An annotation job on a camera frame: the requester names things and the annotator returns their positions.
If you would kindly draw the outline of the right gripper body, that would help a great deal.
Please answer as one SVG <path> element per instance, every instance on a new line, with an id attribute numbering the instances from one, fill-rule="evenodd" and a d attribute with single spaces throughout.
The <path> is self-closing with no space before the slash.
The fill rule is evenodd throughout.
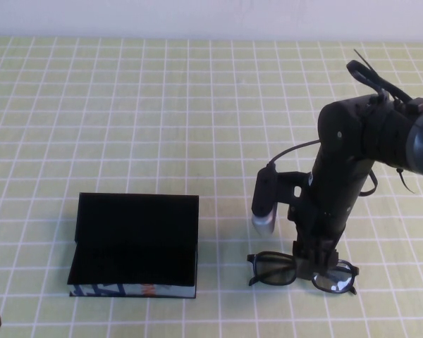
<path id="1" fill-rule="evenodd" d="M 297 231 L 293 256 L 316 263 L 318 251 L 336 250 L 356 201 L 353 196 L 325 206 L 315 203 L 309 196 L 291 196 L 290 220 Z"/>

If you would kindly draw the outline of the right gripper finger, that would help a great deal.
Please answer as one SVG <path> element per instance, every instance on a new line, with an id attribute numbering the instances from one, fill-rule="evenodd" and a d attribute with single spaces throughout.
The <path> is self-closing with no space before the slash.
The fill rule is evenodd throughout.
<path id="1" fill-rule="evenodd" d="M 337 250 L 320 250 L 317 252 L 317 272 L 319 274 L 327 273 L 330 269 L 335 268 L 338 263 Z"/>
<path id="2" fill-rule="evenodd" d="M 296 276 L 301 280 L 311 280 L 318 271 L 318 265 L 310 259 L 296 258 Z"/>

